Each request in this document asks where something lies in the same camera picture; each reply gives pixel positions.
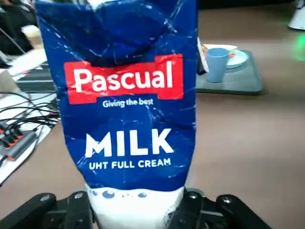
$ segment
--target desk clutter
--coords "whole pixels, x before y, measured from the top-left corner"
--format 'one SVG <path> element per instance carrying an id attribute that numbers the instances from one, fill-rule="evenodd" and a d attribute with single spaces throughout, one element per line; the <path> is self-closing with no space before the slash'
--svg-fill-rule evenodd
<path id="1" fill-rule="evenodd" d="M 0 185 L 59 122 L 55 94 L 1 92 Z"/>
<path id="2" fill-rule="evenodd" d="M 27 71 L 23 77 L 16 81 L 16 85 L 26 93 L 55 93 L 48 62 Z"/>
<path id="3" fill-rule="evenodd" d="M 205 71 L 196 77 L 198 93 L 257 95 L 263 90 L 261 76 L 250 51 L 233 45 L 198 45 Z"/>

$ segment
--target white bottom of carton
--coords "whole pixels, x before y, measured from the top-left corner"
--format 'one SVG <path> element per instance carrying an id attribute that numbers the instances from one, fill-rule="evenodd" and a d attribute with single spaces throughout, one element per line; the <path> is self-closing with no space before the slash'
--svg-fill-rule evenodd
<path id="1" fill-rule="evenodd" d="M 102 229 L 164 229 L 184 190 L 184 187 L 171 192 L 86 188 Z"/>

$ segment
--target blue milk carton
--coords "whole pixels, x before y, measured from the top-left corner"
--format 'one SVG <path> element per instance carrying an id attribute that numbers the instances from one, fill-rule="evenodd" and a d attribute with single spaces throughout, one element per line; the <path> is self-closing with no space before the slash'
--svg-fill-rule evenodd
<path id="1" fill-rule="evenodd" d="M 196 0 L 36 2 L 65 141 L 104 229 L 158 229 L 195 146 Z"/>

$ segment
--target white plate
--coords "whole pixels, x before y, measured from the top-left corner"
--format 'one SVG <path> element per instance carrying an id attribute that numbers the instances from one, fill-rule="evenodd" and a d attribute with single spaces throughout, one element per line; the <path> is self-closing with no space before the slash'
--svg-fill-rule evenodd
<path id="1" fill-rule="evenodd" d="M 249 59 L 248 55 L 240 50 L 235 50 L 235 56 L 229 59 L 227 69 L 237 68 L 242 66 Z"/>

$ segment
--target table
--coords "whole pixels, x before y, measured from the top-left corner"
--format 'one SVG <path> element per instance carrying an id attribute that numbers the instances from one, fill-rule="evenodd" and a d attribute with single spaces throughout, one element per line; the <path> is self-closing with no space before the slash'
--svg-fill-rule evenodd
<path id="1" fill-rule="evenodd" d="M 211 198 L 239 196 L 275 229 L 304 228 L 304 62 L 291 56 L 299 34 L 279 20 L 289 6 L 200 12 L 207 43 L 253 51 L 266 92 L 197 95 L 197 144 L 187 181 Z M 83 184 L 58 125 L 0 188 L 0 218 L 37 193 L 64 198 Z"/>
<path id="2" fill-rule="evenodd" d="M 23 76 L 24 72 L 28 71 L 29 69 L 35 68 L 37 65 L 45 62 L 46 60 L 47 59 L 44 50 L 31 50 L 25 55 L 20 56 L 19 58 L 15 59 L 10 63 L 12 67 L 9 69 L 9 73 L 14 76 L 13 77 L 14 80 L 18 80 Z M 50 102 L 56 97 L 55 94 L 50 94 L 49 96 L 47 96 L 48 94 L 29 94 L 29 95 L 23 94 L 23 95 L 27 96 L 31 100 L 34 100 L 33 102 L 34 104 Z M 25 101 L 26 101 L 25 99 L 19 96 L 11 95 L 3 99 L 0 99 L 0 109 L 2 107 L 19 104 Z M 25 103 L 22 106 L 31 106 L 31 105 Z M 14 110 L 5 111 L 0 114 L 0 119 L 15 117 L 17 114 L 20 114 L 25 110 L 26 109 L 14 109 Z M 40 112 L 35 111 L 31 113 L 31 116 L 37 116 L 37 115 L 40 115 Z M 38 126 L 38 124 L 26 124 L 26 125 L 22 125 L 21 129 L 32 130 L 36 126 Z M 50 130 L 51 129 L 48 126 L 38 127 L 36 131 L 36 134 L 39 135 L 38 144 L 45 138 L 45 136 L 50 132 Z M 29 146 L 29 148 L 16 161 L 5 161 L 2 164 L 2 166 L 0 167 L 0 184 L 2 184 L 16 169 L 18 169 L 18 167 L 23 163 L 23 161 L 25 161 L 31 155 L 35 145 L 36 145 L 36 141 L 33 142 Z"/>

